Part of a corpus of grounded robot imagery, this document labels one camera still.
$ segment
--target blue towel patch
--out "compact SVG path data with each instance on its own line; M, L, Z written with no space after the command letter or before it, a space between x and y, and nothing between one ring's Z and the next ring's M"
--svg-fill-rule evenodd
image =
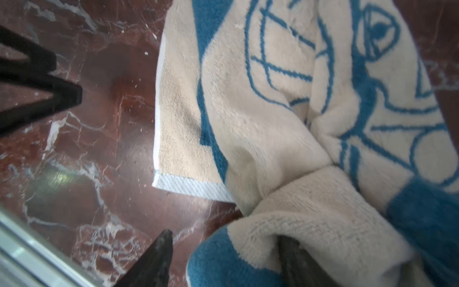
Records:
M187 266L190 287L281 287L282 277L268 269L255 269L233 247L226 226L201 243Z
M193 14L195 16L196 37L198 40L199 62L202 63L204 52L223 22L233 0L193 0ZM204 102L204 92L202 82L199 79L196 99L201 112L201 140L203 146L212 148L213 159L217 166L218 174L223 182L226 181L226 171L228 161L224 157L207 116L206 104Z
M387 219L421 253L437 287L459 282L459 200L419 177L390 202Z

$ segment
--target black metal frame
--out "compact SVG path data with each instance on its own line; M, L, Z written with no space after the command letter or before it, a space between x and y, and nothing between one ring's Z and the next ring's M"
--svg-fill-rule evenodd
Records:
M56 69L56 55L53 52L2 26L0 26L0 43L29 57L26 61L0 58L0 82L53 94L50 99L0 112L0 136L81 103L83 93L81 86L48 75Z

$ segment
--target printed eye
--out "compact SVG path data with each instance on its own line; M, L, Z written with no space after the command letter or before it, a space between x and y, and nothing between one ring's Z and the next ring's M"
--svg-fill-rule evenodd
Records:
M358 27L357 46L367 61L377 61L389 52L399 36L400 26L391 14L374 5L364 8Z

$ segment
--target marble floor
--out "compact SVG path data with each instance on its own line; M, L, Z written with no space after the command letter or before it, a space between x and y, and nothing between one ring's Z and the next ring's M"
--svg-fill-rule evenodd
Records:
M459 146L459 2L395 0ZM193 249L241 216L235 205L151 187L155 72L171 0L0 0L0 25L54 51L83 104L0 139L0 202L111 286L163 229L169 286ZM0 47L2 56L17 53ZM42 96L0 85L3 109Z

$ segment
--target beige and blue towel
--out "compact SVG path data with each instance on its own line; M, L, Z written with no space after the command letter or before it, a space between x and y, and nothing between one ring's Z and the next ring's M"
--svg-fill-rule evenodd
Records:
M247 216L192 286L278 286L277 235L345 287L396 286L416 253L459 282L458 156L391 1L175 0L155 119L153 186Z

